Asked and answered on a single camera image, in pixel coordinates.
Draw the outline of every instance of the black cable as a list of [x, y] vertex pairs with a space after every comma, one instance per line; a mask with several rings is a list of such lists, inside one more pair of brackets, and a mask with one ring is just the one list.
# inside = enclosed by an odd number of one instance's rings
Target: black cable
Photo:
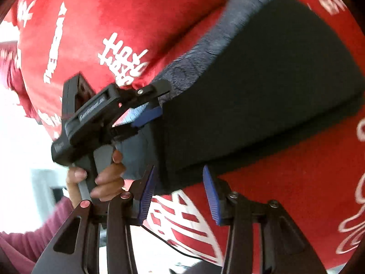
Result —
[[155, 234], [154, 232], [152, 232], [151, 230], [149, 230], [148, 228], [146, 228], [144, 225], [141, 226], [142, 228], [144, 228], [147, 232], [149, 232], [150, 234], [152, 234], [153, 236], [155, 236], [156, 238], [160, 239], [162, 242], [166, 243], [168, 246], [170, 246], [173, 250], [176, 250], [178, 253], [181, 253], [182, 255], [185, 255], [189, 258], [193, 258], [193, 259], [197, 259], [197, 260], [201, 260], [201, 261], [205, 261], [204, 259], [198, 258], [196, 256], [192, 256], [192, 255], [188, 255], [186, 253], [182, 253], [181, 251], [179, 251], [178, 249], [176, 249], [174, 246], [172, 246], [170, 243], [168, 243], [167, 241], [163, 240], [160, 236], [158, 236], [157, 234]]

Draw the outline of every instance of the handle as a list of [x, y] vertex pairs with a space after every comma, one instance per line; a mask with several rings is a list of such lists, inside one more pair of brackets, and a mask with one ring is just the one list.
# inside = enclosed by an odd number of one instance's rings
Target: handle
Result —
[[82, 200], [90, 200], [93, 204], [100, 203], [99, 199], [91, 199], [90, 192], [97, 186], [97, 175], [112, 163], [113, 145], [103, 145], [93, 153], [89, 153], [74, 163], [74, 166], [83, 168], [88, 176], [78, 184]]

